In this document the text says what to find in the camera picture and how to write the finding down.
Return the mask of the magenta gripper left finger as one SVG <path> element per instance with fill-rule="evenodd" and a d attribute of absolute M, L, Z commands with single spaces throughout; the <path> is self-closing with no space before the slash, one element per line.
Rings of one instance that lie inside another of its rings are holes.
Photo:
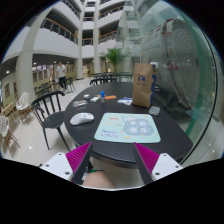
<path fill-rule="evenodd" d="M 84 175 L 86 167 L 88 166 L 91 154 L 91 142 L 81 145 L 66 154 L 66 158 L 73 171 L 73 179 L 75 184 L 82 184 L 82 177 Z"/>

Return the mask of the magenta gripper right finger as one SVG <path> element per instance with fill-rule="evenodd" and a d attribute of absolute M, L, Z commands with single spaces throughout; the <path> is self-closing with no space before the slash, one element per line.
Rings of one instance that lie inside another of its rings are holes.
<path fill-rule="evenodd" d="M 151 149 L 134 142 L 133 154 L 136 164 L 140 171 L 140 175 L 145 185 L 153 182 L 152 171 L 159 159 L 159 155 Z"/>

